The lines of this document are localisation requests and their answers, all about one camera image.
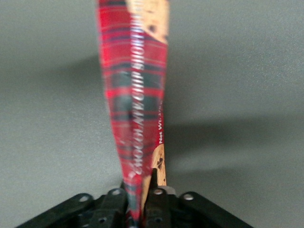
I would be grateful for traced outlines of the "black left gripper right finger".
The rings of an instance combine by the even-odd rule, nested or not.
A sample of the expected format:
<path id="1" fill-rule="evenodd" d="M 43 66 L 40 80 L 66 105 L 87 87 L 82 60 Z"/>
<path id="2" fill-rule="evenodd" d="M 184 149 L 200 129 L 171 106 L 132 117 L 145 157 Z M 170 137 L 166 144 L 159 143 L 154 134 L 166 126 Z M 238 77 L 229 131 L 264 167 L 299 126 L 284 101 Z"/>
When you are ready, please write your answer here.
<path id="1" fill-rule="evenodd" d="M 158 184 L 157 169 L 153 168 L 148 195 L 143 211 L 144 228 L 172 228 L 171 199 L 176 191 L 170 186 Z"/>

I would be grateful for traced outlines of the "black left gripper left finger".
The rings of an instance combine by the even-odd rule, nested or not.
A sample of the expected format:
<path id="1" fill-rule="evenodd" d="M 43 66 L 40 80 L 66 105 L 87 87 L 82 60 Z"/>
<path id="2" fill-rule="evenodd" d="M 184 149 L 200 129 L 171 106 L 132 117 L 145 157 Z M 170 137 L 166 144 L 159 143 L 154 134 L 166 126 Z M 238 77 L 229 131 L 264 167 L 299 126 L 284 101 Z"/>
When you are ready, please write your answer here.
<path id="1" fill-rule="evenodd" d="M 125 190 L 121 188 L 110 190 L 94 211 L 91 227 L 123 228 L 127 204 Z"/>

